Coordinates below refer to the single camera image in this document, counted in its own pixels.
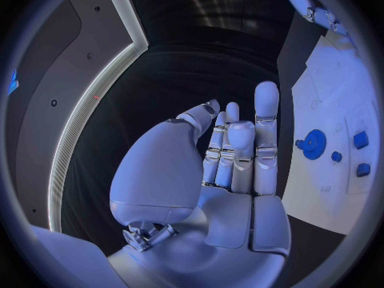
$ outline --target blue button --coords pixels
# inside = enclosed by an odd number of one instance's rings
[[[334,160],[335,162],[340,162],[341,159],[342,159],[342,155],[340,152],[332,152],[332,156],[331,156],[332,160]]]
[[[353,142],[355,143],[357,149],[366,147],[369,144],[367,133],[365,133],[365,131],[358,133],[353,137]]]
[[[369,175],[370,172],[371,172],[371,166],[367,163],[361,163],[357,167],[356,175],[357,177],[364,177]]]

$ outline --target led light strip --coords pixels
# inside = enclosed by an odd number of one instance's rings
[[[54,154],[49,177],[48,217],[49,228],[52,232],[61,232],[63,187],[77,140],[101,98],[138,56],[133,44],[118,54],[86,89],[64,127]]]

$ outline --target illuminated strip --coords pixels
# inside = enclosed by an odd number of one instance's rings
[[[48,217],[49,228],[53,232],[61,232],[63,187],[77,140],[101,98],[138,56],[133,44],[119,53],[86,89],[64,127],[54,154],[49,177]]]

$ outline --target gear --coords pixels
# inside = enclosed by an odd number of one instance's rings
[[[303,151],[306,158],[316,160],[325,151],[326,136],[323,131],[314,129],[307,134],[305,140],[296,140],[295,145]]]

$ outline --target blue gear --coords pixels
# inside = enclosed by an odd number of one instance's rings
[[[316,160],[325,151],[326,136],[323,131],[314,129],[307,134],[305,140],[296,140],[295,145],[303,151],[306,158]]]

